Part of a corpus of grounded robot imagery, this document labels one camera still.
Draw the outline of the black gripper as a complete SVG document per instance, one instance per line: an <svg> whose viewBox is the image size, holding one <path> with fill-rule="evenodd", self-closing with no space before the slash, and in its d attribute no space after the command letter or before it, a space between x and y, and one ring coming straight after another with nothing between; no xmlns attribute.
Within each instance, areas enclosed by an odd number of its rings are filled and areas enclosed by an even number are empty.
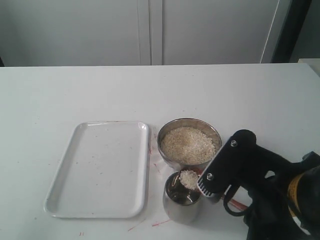
<svg viewBox="0 0 320 240"><path fill-rule="evenodd" d="M264 184L248 193L251 205L244 211L244 223L248 226L248 240L309 240L290 213L292 200L287 196L286 181L276 176L264 179Z"/></svg>

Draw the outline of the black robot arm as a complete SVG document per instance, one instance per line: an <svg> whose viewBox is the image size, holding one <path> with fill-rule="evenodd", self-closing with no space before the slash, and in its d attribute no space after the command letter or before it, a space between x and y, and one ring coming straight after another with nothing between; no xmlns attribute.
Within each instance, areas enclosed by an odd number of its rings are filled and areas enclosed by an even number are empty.
<svg viewBox="0 0 320 240"><path fill-rule="evenodd" d="M249 190L253 202L244 223L248 240L320 238L320 156L311 151L286 175Z"/></svg>

